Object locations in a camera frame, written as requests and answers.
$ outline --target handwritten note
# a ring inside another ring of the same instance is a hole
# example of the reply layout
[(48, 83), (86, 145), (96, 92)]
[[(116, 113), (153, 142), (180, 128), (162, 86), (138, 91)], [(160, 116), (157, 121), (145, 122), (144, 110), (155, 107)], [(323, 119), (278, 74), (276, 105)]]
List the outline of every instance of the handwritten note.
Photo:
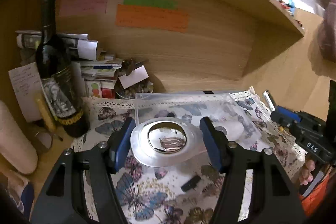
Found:
[(27, 122), (42, 119), (34, 95), (42, 90), (36, 63), (31, 63), (8, 72), (21, 112)]
[(105, 14), (107, 0), (61, 0), (59, 16)]
[(157, 28), (186, 32), (188, 18), (188, 13), (180, 10), (119, 4), (115, 24), (123, 27)]

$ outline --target fabric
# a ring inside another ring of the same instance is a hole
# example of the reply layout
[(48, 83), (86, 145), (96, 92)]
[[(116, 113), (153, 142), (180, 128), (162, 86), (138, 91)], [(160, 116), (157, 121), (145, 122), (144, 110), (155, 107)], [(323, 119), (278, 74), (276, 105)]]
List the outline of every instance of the fabric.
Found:
[(2, 166), (0, 169), (0, 184), (2, 184), (17, 209), (29, 219), (34, 201), (34, 188), (29, 180)]
[[(201, 95), (199, 102), (188, 101), (188, 96), (179, 101), (167, 100), (151, 107), (137, 110), (139, 122), (154, 117), (166, 117), (173, 112), (176, 118), (198, 126), (203, 116), (209, 116), (217, 130), (221, 122), (239, 121), (244, 127), (240, 137), (231, 136), (244, 148), (261, 151), (270, 147), (280, 160), (289, 177), (305, 162), (304, 151), (295, 146), (293, 137), (280, 133), (269, 117), (269, 110), (257, 95), (246, 91), (231, 94), (232, 102), (223, 102), (220, 95)], [(206, 101), (204, 98), (216, 98)], [(107, 140), (119, 130), (126, 117), (135, 117), (134, 101), (87, 99), (90, 116), (90, 131), (73, 143), (75, 151), (91, 149), (102, 140)], [(201, 180), (187, 192), (181, 186), (198, 175)], [(252, 170), (246, 174), (246, 184), (239, 221), (247, 218), (252, 190)], [(207, 224), (216, 206), (225, 175), (219, 174), (210, 165), (207, 153), (175, 166), (152, 169), (141, 166), (130, 152), (125, 168), (111, 176), (124, 214), (130, 223)], [(85, 198), (92, 219), (98, 221), (90, 188), (89, 173), (84, 179)]]
[(306, 198), (300, 196), (302, 200), (301, 204), (304, 212), (306, 213), (306, 216), (311, 216), (321, 201), (324, 199), (328, 181), (329, 175), (327, 175), (327, 177), (313, 190), (313, 192), (310, 193), (309, 196)]

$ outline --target pink sticky note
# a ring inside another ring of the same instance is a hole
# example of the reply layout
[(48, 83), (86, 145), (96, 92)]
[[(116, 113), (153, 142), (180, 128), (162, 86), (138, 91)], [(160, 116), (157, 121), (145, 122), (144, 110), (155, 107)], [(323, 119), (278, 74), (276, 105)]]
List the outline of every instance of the pink sticky note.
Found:
[(107, 0), (61, 0), (59, 16), (105, 14)]

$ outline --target round lid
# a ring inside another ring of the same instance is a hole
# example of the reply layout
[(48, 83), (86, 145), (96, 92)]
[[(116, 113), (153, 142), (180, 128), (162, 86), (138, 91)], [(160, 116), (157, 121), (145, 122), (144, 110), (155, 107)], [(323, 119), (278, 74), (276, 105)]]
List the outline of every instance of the round lid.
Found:
[(131, 149), (139, 163), (152, 168), (175, 165), (206, 152), (202, 131), (171, 117), (151, 119), (135, 127)]

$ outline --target black eraser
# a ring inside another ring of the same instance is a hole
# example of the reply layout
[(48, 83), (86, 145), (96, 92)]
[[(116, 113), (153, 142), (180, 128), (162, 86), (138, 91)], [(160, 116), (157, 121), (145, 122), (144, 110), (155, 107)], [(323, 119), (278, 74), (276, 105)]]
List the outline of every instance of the black eraser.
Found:
[(187, 192), (190, 189), (194, 189), (200, 180), (201, 180), (201, 177), (199, 175), (192, 177), (190, 180), (188, 180), (185, 184), (181, 186), (181, 190), (183, 192)]

